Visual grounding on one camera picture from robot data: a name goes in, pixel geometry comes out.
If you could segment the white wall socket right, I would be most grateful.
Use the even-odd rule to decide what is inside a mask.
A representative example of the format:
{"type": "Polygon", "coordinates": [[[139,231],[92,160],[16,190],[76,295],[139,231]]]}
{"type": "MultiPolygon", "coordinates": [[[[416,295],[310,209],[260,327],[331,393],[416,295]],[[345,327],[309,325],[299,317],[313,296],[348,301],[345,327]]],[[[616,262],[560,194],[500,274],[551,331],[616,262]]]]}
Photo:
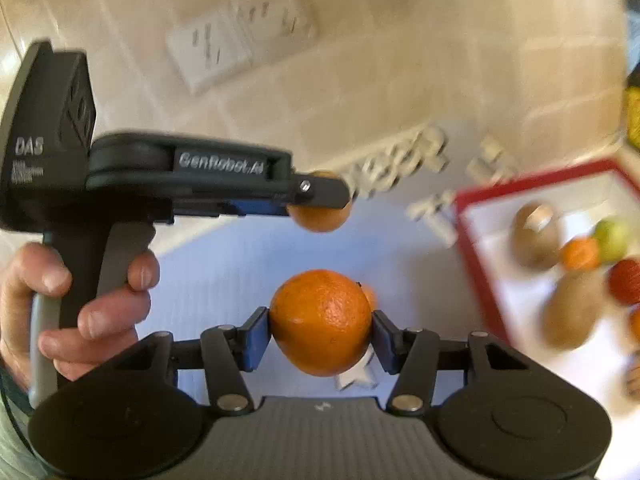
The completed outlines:
{"type": "Polygon", "coordinates": [[[287,58],[317,39],[316,21],[306,0],[243,0],[235,15],[255,64],[287,58]]]}

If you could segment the small mandarin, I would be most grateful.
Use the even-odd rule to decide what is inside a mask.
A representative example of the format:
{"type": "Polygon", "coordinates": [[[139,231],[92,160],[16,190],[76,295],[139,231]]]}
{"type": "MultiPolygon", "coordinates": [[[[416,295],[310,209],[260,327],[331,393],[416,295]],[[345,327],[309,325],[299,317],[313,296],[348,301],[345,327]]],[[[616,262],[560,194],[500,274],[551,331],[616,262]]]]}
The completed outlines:
{"type": "MultiPolygon", "coordinates": [[[[328,170],[318,170],[311,174],[341,177],[336,172],[328,170]]],[[[314,233],[332,232],[342,226],[352,212],[352,194],[350,194],[350,202],[344,208],[316,208],[286,205],[286,211],[298,226],[307,231],[314,233]]]]}

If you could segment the yellow detergent jug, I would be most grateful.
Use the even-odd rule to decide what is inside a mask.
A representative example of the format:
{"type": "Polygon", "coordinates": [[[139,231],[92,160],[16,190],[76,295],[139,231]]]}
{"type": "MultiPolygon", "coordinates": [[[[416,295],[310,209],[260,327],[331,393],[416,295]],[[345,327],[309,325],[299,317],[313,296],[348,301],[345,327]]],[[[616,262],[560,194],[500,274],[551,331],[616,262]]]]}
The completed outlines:
{"type": "Polygon", "coordinates": [[[629,86],[625,92],[626,140],[640,150],[640,88],[629,86]]]}

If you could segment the brown potato large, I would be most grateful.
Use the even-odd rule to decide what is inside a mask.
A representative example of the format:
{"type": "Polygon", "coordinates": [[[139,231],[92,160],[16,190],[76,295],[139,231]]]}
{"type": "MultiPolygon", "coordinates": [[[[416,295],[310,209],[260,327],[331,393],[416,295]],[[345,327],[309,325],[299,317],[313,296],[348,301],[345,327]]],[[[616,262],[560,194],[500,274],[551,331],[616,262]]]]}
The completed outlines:
{"type": "Polygon", "coordinates": [[[540,331],[549,346],[573,350],[590,337],[605,308],[604,278],[598,271],[567,271],[540,315],[540,331]]]}

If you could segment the green apple pale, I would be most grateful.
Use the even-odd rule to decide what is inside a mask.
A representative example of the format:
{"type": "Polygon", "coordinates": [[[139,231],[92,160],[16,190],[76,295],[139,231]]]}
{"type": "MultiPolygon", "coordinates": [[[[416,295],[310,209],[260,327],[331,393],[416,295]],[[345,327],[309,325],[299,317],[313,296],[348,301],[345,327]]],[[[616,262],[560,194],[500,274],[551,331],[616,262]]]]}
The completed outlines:
{"type": "Polygon", "coordinates": [[[593,238],[598,244],[600,261],[602,263],[617,262],[622,260],[628,252],[630,227],[621,218],[604,218],[594,227],[593,238]]]}

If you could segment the white wall socket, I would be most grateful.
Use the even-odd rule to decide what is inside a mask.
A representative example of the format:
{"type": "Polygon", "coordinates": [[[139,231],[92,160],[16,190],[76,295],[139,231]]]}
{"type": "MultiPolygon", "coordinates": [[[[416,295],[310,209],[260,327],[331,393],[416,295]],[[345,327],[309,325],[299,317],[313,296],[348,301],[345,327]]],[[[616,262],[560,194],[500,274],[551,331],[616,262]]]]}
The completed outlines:
{"type": "Polygon", "coordinates": [[[235,15],[255,64],[287,58],[317,39],[316,21],[306,0],[243,0],[235,15]]]}
{"type": "Polygon", "coordinates": [[[252,55],[239,25],[224,6],[178,26],[168,34],[166,44],[192,94],[252,65],[252,55]]]}

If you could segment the small knobby potato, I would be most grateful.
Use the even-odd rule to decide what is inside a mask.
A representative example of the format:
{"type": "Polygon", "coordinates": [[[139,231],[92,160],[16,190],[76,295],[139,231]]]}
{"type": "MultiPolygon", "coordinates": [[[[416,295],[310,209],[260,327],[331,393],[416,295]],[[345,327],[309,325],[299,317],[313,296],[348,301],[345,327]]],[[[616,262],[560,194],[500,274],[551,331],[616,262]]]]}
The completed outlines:
{"type": "Polygon", "coordinates": [[[636,403],[640,402],[640,363],[633,360],[627,367],[624,376],[626,396],[636,403]]]}

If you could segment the red white cardboard box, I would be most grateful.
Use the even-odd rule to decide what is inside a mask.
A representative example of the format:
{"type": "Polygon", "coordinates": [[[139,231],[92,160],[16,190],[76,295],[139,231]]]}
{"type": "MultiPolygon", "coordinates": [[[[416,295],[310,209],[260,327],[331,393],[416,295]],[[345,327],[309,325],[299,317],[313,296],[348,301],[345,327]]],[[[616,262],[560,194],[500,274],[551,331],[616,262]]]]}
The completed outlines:
{"type": "Polygon", "coordinates": [[[629,251],[638,255],[638,185],[615,160],[600,159],[473,188],[454,200],[457,248],[488,330],[595,398],[612,419],[635,419],[639,405],[627,396],[625,375],[637,344],[626,311],[613,299],[578,349],[555,350],[542,339],[540,312],[563,270],[528,270],[509,252],[511,223],[521,206],[534,200],[558,212],[563,240],[589,234],[604,218],[623,219],[631,229],[629,251]]]}

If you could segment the red strawberry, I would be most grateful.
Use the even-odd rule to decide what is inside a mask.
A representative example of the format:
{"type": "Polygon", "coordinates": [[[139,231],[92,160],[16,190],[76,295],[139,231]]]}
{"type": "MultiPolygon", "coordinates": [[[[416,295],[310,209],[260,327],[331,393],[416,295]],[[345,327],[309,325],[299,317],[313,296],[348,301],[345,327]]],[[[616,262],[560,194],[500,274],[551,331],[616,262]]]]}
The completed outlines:
{"type": "Polygon", "coordinates": [[[640,262],[629,258],[620,260],[608,271],[608,291],[624,306],[640,301],[640,262]]]}

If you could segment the large orange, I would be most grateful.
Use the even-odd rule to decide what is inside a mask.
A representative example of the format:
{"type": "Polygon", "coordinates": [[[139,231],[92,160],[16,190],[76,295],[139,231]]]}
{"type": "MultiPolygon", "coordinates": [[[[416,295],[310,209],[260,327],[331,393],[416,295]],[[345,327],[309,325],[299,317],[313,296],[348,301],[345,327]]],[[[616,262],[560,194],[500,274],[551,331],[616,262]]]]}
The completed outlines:
{"type": "Polygon", "coordinates": [[[269,327],[282,353],[302,372],[337,376],[369,345],[372,309],[360,285],[330,270],[297,274],[274,293],[269,327]]]}

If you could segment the kiwi with sticker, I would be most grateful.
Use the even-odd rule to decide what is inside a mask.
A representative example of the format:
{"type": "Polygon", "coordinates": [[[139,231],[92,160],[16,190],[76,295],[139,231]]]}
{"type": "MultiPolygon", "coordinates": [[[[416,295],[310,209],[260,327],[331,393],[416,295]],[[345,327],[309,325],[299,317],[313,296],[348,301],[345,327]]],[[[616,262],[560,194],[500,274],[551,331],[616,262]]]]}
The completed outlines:
{"type": "Polygon", "coordinates": [[[509,244],[513,259],[527,269],[545,271],[560,258],[562,229],[554,208],[535,200],[518,210],[511,223],[509,244]]]}

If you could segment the white wall socket left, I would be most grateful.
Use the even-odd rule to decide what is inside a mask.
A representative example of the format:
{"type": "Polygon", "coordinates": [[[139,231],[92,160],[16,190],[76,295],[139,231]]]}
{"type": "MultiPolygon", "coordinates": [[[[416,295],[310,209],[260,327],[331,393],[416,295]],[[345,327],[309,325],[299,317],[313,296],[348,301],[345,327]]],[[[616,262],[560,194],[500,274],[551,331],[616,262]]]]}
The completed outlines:
{"type": "Polygon", "coordinates": [[[252,65],[252,55],[239,25],[224,6],[178,26],[168,34],[166,44],[192,94],[252,65]]]}

